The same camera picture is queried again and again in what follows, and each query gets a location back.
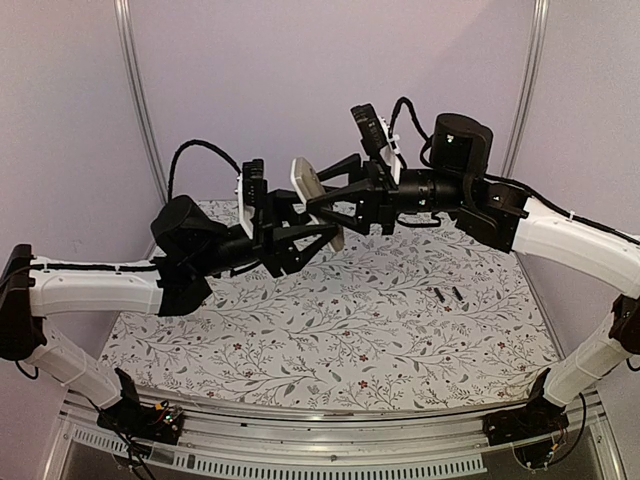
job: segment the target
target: vent grille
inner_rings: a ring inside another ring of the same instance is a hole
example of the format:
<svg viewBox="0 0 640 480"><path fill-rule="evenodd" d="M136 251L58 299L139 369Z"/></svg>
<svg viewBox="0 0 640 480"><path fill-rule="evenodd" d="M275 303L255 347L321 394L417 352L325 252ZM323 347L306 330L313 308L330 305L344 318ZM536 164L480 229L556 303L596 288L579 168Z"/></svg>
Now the vent grille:
<svg viewBox="0 0 640 480"><path fill-rule="evenodd" d="M76 425L74 440L83 445L127 456L127 447L115 434ZM282 467L247 464L212 458L199 453L174 452L167 462L148 460L148 463L229 480L406 480L447 479L484 473L481 455L467 455L443 461L411 465L357 467Z"/></svg>

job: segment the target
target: white wall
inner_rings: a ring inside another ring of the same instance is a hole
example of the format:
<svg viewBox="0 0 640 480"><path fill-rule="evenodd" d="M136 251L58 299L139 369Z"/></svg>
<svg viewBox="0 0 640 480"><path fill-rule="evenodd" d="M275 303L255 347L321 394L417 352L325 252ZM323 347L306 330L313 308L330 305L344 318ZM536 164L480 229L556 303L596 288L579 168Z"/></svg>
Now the white wall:
<svg viewBox="0 0 640 480"><path fill-rule="evenodd" d="M70 260L140 258L160 203L113 2L5 2L0 14L0 260L16 243ZM92 354L113 315L52 318ZM0 362L0 477L36 478L64 390Z"/></svg>
<svg viewBox="0 0 640 480"><path fill-rule="evenodd" d="M636 0L551 2L514 174L566 209L633 233L640 233L639 18ZM616 292L548 261L527 258L526 266L561 342L574 349ZM629 478L640 478L640 375L619 367L599 391Z"/></svg>
<svg viewBox="0 0 640 480"><path fill-rule="evenodd" d="M291 188L291 160L318 169L360 151L349 109L371 102L388 118L410 97L424 128L461 112L495 132L505 155L527 52L533 1L132 2L149 109L166 165L185 140L217 143L238 162L262 157L271 187ZM406 157L420 144L403 117ZM233 197L235 174L198 148L176 189Z"/></svg>

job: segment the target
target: black cylinder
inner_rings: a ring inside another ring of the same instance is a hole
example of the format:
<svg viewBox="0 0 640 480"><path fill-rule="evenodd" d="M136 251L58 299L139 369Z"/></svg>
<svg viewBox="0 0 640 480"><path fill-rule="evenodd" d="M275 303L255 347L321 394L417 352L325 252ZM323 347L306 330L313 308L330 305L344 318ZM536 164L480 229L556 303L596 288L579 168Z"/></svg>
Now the black cylinder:
<svg viewBox="0 0 640 480"><path fill-rule="evenodd" d="M400 173L396 212L452 212L464 198L459 178L428 169L407 169Z"/></svg>

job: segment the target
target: floral tablecloth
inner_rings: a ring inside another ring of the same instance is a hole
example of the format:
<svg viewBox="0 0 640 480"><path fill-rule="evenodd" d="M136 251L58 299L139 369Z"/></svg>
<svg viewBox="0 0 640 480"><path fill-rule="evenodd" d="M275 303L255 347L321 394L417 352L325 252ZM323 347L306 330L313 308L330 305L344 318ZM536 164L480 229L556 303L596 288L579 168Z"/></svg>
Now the floral tablecloth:
<svg viewBox="0 0 640 480"><path fill-rule="evenodd" d="M235 202L201 206L236 218ZM557 359L544 321L516 259L444 217L389 237L345 232L344 251L323 251L296 275L261 267L212 279L213 295L186 317L122 313L101 359L142 385L286 407L522 399Z"/></svg>

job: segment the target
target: floral pattern surface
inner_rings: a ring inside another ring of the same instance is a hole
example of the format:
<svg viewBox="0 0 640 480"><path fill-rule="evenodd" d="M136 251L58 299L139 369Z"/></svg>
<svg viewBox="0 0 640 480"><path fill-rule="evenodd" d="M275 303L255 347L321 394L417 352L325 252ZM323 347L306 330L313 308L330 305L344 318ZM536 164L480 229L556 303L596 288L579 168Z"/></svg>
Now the floral pattern surface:
<svg viewBox="0 0 640 480"><path fill-rule="evenodd" d="M201 206L235 221L235 202ZM386 237L345 232L342 252L323 251L295 275L260 267L212 279L213 295L186 317L122 313L101 360L139 384L286 407L522 399L557 360L529 286L513 256L442 220Z"/></svg>

